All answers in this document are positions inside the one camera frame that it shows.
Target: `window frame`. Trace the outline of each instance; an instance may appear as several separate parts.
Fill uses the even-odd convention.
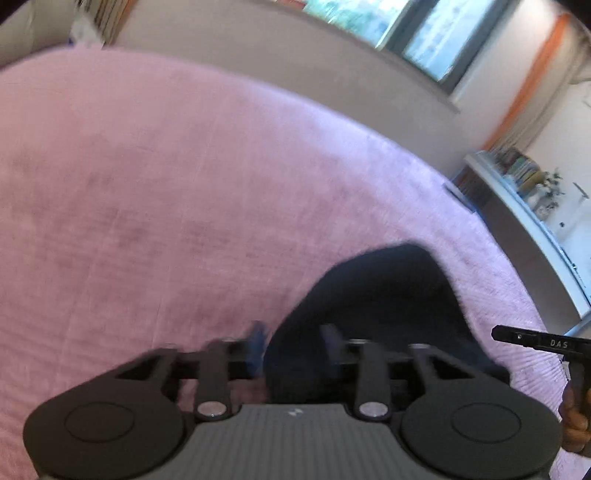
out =
[[[446,94],[450,95],[462,81],[468,68],[476,59],[514,0],[494,1],[480,25],[474,30],[472,36],[462,48],[450,71],[441,80],[433,78],[428,72],[404,55],[404,50],[431,14],[432,10],[437,6],[438,2],[439,0],[414,0],[410,2],[391,27],[389,38],[382,45],[381,51],[384,53],[393,53],[403,59],[431,81],[438,84]]]

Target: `pink fabric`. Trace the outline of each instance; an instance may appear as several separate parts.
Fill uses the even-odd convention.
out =
[[[153,346],[275,327],[334,263],[408,240],[434,252],[514,385],[558,406],[556,357],[490,338],[543,324],[483,223],[367,128],[120,51],[4,70],[0,112],[0,479],[34,477],[21,429],[49,397]],[[554,477],[582,468],[561,455]]]

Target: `window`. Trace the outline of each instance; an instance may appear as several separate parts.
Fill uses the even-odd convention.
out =
[[[402,57],[446,91],[462,79],[510,0],[308,0],[304,12]]]

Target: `small logo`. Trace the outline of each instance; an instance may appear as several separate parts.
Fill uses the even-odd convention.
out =
[[[304,410],[301,408],[292,408],[290,411],[287,412],[290,417],[299,417],[304,414]]]

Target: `finger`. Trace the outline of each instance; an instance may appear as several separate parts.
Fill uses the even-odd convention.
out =
[[[570,385],[570,382],[566,385],[564,391],[562,392],[562,403],[566,408],[574,407],[574,391],[573,387]]]
[[[584,443],[562,443],[562,448],[570,453],[579,453],[585,448]]]
[[[565,428],[563,432],[564,443],[582,443],[587,445],[591,441],[591,433],[580,430]]]
[[[568,409],[561,405],[558,408],[558,412],[560,413],[564,424],[571,427],[572,429],[581,430],[584,432],[589,427],[589,421],[587,418],[574,408]]]

